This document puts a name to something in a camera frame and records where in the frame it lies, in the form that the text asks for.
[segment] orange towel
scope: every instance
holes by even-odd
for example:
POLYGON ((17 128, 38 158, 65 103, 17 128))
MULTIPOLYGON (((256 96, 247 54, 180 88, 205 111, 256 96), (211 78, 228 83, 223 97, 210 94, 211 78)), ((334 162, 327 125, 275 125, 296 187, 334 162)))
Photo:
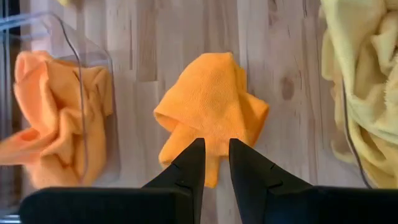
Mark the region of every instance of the orange towel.
POLYGON ((34 187, 90 185, 104 167, 104 117, 113 112, 111 77, 103 67, 81 72, 87 154, 78 67, 46 52, 17 57, 14 91, 31 128, 0 143, 0 164, 25 165, 34 187))
POLYGON ((215 187, 229 139, 253 147, 268 114, 268 105, 246 91, 246 74, 230 53, 203 54, 188 65, 154 111, 171 132, 160 163, 168 166, 193 140, 205 138, 205 186, 215 187))

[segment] wooden table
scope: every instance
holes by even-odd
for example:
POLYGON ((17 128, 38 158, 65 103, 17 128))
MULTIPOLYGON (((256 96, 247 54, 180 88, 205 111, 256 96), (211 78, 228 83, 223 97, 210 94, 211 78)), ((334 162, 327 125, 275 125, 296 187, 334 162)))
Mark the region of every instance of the wooden table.
MULTIPOLYGON (((256 149, 319 185, 363 186, 355 166, 335 159, 331 84, 320 76, 323 21, 318 0, 21 0, 52 11, 111 52, 121 146, 120 179, 140 187, 161 168, 167 140, 152 111, 184 67, 203 52, 232 52, 248 90, 271 112, 256 149)), ((227 161, 203 195, 202 223, 241 223, 227 161)))

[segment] crumpled cloth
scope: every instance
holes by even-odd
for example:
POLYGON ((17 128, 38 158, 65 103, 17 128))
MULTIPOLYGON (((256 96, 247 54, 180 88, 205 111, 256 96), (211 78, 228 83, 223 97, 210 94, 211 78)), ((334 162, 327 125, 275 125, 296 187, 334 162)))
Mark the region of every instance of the crumpled cloth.
POLYGON ((182 72, 156 107, 155 118, 171 135, 159 161, 167 167, 196 138, 205 138, 205 186, 216 187, 229 140, 253 147, 268 105, 247 93, 246 74, 231 53, 202 54, 182 72))
POLYGON ((109 72, 81 68, 86 153, 77 65, 36 51, 21 52, 15 67, 14 93, 31 127, 0 142, 0 165, 24 165, 38 189, 92 184, 106 162, 104 119, 113 113, 109 72))
MULTIPOLYGON (((322 76, 333 80, 335 121, 343 130, 342 78, 348 126, 368 177, 398 187, 398 1, 322 0, 328 29, 322 76)), ((353 162, 344 149, 335 155, 353 162)))

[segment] yellow towel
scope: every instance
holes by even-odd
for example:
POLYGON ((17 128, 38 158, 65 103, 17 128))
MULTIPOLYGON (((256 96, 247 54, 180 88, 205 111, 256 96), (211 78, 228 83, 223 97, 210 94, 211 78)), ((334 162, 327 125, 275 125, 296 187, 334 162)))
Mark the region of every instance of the yellow towel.
POLYGON ((58 0, 58 2, 59 2, 61 5, 63 5, 63 6, 66 6, 66 5, 69 4, 69 0, 58 0))
MULTIPOLYGON (((322 0, 328 24, 322 75, 333 80, 335 120, 343 130, 341 78, 348 124, 369 178, 398 187, 398 0, 322 0)), ((335 154, 352 161, 350 153, 335 154)))

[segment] transparent container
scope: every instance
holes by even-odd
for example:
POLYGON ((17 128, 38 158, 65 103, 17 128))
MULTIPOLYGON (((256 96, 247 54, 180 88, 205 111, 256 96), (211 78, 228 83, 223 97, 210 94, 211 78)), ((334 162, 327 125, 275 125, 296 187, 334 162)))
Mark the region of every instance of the transparent container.
MULTIPOLYGON (((55 14, 43 12, 38 14, 21 14, 0 20, 2 46, 0 50, 0 139, 29 127, 14 98, 14 64, 21 51, 44 50, 53 58, 72 61, 79 68, 102 66, 113 76, 113 65, 109 54, 89 41, 84 36, 76 35, 76 31, 66 25, 55 14)), ((80 82, 80 93, 83 89, 80 82)), ((103 173, 94 185, 105 186, 117 180, 120 172, 118 146, 118 129, 116 105, 113 97, 113 114, 104 120, 106 133, 107 160, 103 173)), ((83 103, 80 103, 83 114, 83 103)), ((87 153, 85 116, 82 116, 84 150, 87 153)), ((28 194, 35 191, 29 183, 28 176, 20 166, 0 167, 0 219, 3 215, 13 212, 18 203, 28 194)))

